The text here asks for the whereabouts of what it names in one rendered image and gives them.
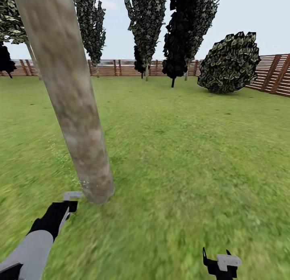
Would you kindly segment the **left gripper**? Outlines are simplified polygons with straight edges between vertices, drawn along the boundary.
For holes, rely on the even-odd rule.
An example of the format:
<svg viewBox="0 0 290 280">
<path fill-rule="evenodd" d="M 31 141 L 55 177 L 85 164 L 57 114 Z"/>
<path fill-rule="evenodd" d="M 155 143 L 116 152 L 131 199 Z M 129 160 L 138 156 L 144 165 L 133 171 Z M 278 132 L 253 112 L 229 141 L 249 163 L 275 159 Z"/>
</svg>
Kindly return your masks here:
<svg viewBox="0 0 290 280">
<path fill-rule="evenodd" d="M 78 206 L 78 201 L 68 201 L 66 202 L 69 206 L 69 213 L 71 212 L 76 212 L 77 206 Z"/>
</svg>

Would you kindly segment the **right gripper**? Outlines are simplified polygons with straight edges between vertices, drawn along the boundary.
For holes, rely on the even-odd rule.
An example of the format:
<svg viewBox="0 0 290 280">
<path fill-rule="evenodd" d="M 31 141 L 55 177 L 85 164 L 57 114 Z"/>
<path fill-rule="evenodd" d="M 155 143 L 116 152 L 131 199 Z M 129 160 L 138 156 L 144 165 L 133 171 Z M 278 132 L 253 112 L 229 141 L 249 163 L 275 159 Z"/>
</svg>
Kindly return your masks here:
<svg viewBox="0 0 290 280">
<path fill-rule="evenodd" d="M 228 255 L 231 253 L 227 251 Z M 204 264 L 207 265 L 208 273 L 211 275 L 215 275 L 217 280 L 233 280 L 233 278 L 237 277 L 237 267 L 227 265 L 227 271 L 221 271 L 217 264 L 217 261 L 208 260 L 206 257 L 206 253 L 203 255 Z"/>
</svg>

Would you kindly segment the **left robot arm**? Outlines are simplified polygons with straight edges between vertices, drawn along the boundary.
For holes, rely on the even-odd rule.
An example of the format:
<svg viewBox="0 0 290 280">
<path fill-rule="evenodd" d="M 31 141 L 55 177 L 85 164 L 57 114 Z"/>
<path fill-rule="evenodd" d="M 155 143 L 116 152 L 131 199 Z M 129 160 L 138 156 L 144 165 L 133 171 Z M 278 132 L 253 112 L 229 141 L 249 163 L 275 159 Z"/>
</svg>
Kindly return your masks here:
<svg viewBox="0 0 290 280">
<path fill-rule="evenodd" d="M 76 212 L 80 191 L 66 191 L 62 201 L 53 202 L 43 217 L 36 218 L 29 233 L 0 263 L 3 280 L 41 280 L 51 247 L 69 213 Z"/>
</svg>

